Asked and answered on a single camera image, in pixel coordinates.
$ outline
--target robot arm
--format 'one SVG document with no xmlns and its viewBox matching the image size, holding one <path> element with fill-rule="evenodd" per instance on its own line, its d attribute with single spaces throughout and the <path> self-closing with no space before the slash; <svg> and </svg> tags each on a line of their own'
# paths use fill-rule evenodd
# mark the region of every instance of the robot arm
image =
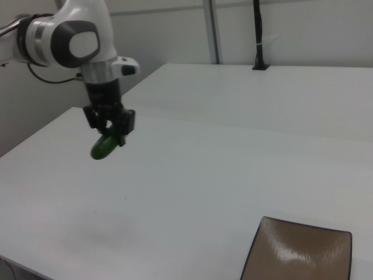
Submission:
<svg viewBox="0 0 373 280">
<path fill-rule="evenodd" d="M 125 145 L 135 112 L 121 103 L 119 79 L 138 73 L 139 65 L 118 56 L 104 0 L 67 0 L 55 15 L 21 15 L 0 30 L 0 65 L 10 60 L 79 68 L 91 101 L 85 115 L 103 135 L 92 156 L 101 159 Z"/>
</svg>

